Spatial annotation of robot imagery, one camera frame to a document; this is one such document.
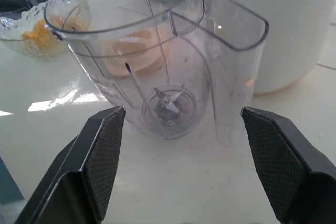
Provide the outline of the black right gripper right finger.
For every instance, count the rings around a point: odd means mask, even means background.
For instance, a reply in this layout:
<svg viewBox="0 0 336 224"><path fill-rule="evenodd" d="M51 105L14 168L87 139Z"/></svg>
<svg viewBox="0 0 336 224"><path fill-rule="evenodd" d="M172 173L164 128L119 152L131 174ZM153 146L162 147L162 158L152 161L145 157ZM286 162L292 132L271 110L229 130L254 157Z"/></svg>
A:
<svg viewBox="0 0 336 224"><path fill-rule="evenodd" d="M273 112L241 111L255 169L280 223L335 223L335 166L294 123Z"/></svg>

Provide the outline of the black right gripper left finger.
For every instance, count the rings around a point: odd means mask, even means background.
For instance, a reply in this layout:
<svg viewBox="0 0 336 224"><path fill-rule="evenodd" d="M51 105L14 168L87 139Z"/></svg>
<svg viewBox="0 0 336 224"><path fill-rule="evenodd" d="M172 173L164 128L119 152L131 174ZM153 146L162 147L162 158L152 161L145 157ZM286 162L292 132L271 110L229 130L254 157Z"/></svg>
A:
<svg viewBox="0 0 336 224"><path fill-rule="evenodd" d="M55 157L16 223L102 223L117 174L125 108L91 116Z"/></svg>

